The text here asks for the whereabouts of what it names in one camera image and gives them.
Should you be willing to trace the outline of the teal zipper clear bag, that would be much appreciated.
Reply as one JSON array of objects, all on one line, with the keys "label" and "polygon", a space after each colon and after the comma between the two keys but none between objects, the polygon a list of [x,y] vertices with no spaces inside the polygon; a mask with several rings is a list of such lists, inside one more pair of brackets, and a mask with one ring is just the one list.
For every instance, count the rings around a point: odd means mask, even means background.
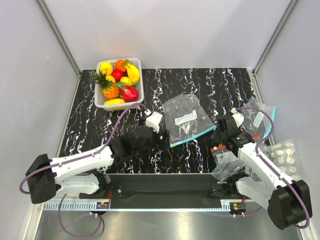
[{"label": "teal zipper clear bag", "polygon": [[162,105],[162,109],[172,148],[195,140],[216,128],[193,93],[169,99]]}]

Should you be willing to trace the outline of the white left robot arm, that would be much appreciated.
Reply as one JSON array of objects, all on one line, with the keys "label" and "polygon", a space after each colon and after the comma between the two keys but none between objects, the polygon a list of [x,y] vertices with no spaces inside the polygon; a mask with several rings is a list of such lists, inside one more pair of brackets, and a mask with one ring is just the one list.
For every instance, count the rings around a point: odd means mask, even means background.
[{"label": "white left robot arm", "polygon": [[66,157],[36,157],[25,173],[31,202],[42,204],[58,194],[77,194],[81,198],[98,199],[108,193],[108,184],[94,173],[89,180],[84,172],[125,163],[140,151],[166,147],[169,131],[140,125],[95,149]]}]

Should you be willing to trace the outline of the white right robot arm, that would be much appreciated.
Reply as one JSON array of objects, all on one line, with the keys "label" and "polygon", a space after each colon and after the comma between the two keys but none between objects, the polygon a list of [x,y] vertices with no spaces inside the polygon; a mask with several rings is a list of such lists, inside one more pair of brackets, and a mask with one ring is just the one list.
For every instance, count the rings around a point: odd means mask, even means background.
[{"label": "white right robot arm", "polygon": [[270,220],[280,230],[295,225],[305,229],[313,216],[310,188],[304,180],[294,180],[280,170],[258,147],[253,137],[241,131],[240,113],[226,115],[217,122],[213,140],[226,147],[247,164],[262,180],[254,181],[245,173],[228,179],[228,195],[244,195],[264,208]]}]

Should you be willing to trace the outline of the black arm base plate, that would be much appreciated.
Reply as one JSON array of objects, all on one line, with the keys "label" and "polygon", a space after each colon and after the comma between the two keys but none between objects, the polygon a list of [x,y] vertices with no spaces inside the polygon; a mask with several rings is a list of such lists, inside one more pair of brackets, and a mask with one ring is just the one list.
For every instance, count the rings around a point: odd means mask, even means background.
[{"label": "black arm base plate", "polygon": [[228,184],[209,173],[97,174],[102,182],[81,199],[109,199],[111,209],[210,209],[221,200],[241,201]]}]

